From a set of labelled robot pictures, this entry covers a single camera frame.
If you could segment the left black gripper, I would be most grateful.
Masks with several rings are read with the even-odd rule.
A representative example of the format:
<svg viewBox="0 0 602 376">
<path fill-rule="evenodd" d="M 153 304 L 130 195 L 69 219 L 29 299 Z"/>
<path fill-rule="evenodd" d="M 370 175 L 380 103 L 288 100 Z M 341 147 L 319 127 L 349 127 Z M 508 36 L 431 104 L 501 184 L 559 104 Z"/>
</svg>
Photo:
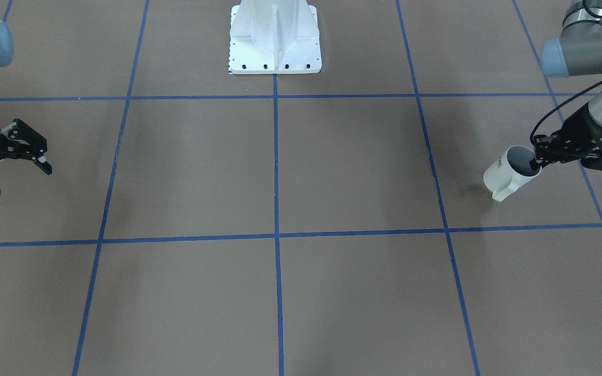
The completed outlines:
<svg viewBox="0 0 602 376">
<path fill-rule="evenodd" d="M 559 131 L 533 135 L 531 143 L 535 156 L 530 168 L 534 173 L 554 163 L 575 160 L 586 169 L 602 171 L 602 126 L 592 118 L 587 104 L 566 119 Z"/>
</svg>

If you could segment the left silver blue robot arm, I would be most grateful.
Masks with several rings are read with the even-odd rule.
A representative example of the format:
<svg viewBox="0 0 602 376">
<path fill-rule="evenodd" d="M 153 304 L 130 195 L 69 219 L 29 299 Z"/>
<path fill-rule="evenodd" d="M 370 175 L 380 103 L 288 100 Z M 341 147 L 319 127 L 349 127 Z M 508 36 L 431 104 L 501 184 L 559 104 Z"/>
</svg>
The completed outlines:
<svg viewBox="0 0 602 376">
<path fill-rule="evenodd" d="M 573 1 L 560 36 L 541 50 L 540 65 L 549 78 L 602 74 L 602 1 Z M 578 160 L 587 169 L 602 171 L 602 91 L 588 100 L 550 135 L 533 130 L 529 136 L 535 157 L 529 166 Z"/>
</svg>

